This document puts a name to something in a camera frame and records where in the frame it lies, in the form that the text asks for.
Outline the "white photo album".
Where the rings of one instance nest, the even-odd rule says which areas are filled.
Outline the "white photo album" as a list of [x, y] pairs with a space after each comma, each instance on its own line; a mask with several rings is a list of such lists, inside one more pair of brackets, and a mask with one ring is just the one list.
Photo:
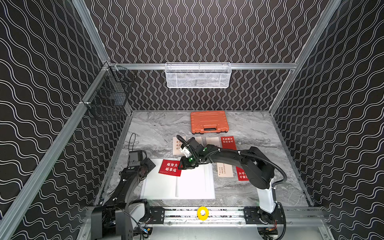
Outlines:
[[180, 177], [159, 174], [163, 160], [153, 159], [156, 167], [143, 181], [141, 198], [148, 200], [206, 200], [215, 199], [212, 165], [200, 165], [192, 170], [181, 170]]

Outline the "beige card vertical text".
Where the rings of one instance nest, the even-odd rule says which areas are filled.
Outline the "beige card vertical text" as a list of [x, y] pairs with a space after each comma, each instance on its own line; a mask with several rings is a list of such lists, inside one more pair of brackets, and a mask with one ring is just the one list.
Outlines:
[[223, 164], [223, 163], [217, 163], [217, 172], [218, 177], [220, 178], [233, 178], [233, 168], [231, 165]]

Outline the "red card gold characters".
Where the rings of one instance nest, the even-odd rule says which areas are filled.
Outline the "red card gold characters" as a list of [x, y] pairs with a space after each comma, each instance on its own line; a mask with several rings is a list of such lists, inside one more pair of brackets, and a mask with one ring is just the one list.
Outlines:
[[180, 161], [163, 160], [160, 166], [159, 174], [180, 177], [182, 171], [179, 169]]

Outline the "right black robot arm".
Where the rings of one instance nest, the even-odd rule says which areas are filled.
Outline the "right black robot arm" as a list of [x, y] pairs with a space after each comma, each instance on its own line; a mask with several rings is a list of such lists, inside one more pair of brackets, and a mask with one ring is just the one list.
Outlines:
[[180, 170], [192, 170], [201, 165], [221, 163], [242, 169], [248, 181], [257, 188], [259, 208], [265, 213], [275, 211], [275, 187], [288, 179], [285, 171], [270, 161], [257, 147], [248, 150], [231, 150], [215, 145], [203, 146], [195, 138], [182, 141], [180, 151], [184, 154], [180, 159]]

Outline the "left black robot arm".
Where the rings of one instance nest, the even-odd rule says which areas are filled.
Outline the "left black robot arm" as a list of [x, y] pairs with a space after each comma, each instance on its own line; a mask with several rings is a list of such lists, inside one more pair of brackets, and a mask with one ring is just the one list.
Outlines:
[[114, 193], [92, 211], [92, 240], [132, 240], [135, 236], [141, 240], [144, 238], [148, 230], [143, 225], [152, 219], [150, 205], [146, 199], [133, 201], [132, 194], [155, 166], [146, 157], [139, 166], [123, 169]]

